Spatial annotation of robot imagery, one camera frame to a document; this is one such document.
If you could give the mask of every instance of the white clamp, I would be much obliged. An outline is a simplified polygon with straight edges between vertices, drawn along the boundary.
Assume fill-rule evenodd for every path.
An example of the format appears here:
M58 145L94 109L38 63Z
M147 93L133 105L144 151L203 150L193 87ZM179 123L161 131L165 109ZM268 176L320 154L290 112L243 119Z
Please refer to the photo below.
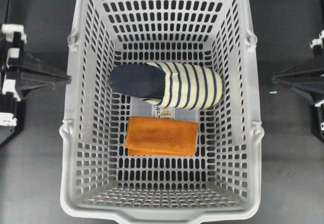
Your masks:
M2 126L16 126L17 118L12 113L0 112L0 125Z
M323 48L323 41L320 38L315 38L310 43L310 48L313 49L315 46L321 46Z
M16 91L16 80L13 79L4 79L4 84L2 87L2 92L3 95L5 95L6 93L13 93L14 94L14 98L17 99L17 101L21 101L21 98L18 94L18 92Z
M27 43L27 35L24 32L24 26L20 24L3 24L1 32L6 35L6 40L12 42L14 39L14 32L21 33L21 40Z

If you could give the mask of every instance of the black metal bracket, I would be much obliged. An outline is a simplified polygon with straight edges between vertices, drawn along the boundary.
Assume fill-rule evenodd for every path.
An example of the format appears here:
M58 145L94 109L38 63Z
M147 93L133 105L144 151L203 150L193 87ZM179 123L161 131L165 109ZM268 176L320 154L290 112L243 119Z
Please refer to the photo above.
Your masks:
M0 145L23 128L23 100L71 82L64 71L24 51L22 25L0 28Z
M0 0L0 24L6 23L9 0Z
M291 89L311 105L312 133L324 143L324 30L310 43L314 58L288 68L272 78L274 83Z

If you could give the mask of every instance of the label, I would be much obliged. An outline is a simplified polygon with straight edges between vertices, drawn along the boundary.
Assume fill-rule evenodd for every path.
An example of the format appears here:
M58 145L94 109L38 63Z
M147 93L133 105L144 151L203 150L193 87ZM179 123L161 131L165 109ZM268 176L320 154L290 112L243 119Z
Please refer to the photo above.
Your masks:
M174 119L175 109L160 106L152 106L152 116L158 118Z

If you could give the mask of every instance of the gray floor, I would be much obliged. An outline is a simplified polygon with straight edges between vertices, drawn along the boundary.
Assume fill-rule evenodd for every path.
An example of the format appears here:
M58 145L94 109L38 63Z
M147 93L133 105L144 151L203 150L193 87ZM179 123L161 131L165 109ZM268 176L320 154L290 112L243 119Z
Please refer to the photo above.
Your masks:
M8 22L23 23L26 49L64 69L75 0L10 0ZM262 197L249 220L221 223L323 223L324 144L310 130L307 103L271 84L274 73L312 58L322 29L319 0L250 0L257 47ZM269 91L277 90L276 95ZM73 218L59 204L64 88L28 99L25 130L0 147L0 223L113 223Z

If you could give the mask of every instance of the orange towel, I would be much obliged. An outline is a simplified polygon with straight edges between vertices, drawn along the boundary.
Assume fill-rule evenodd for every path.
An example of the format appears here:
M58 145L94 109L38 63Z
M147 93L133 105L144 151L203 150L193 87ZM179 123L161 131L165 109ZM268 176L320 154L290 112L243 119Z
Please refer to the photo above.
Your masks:
M128 155L193 156L198 124L182 120L132 116L128 123Z

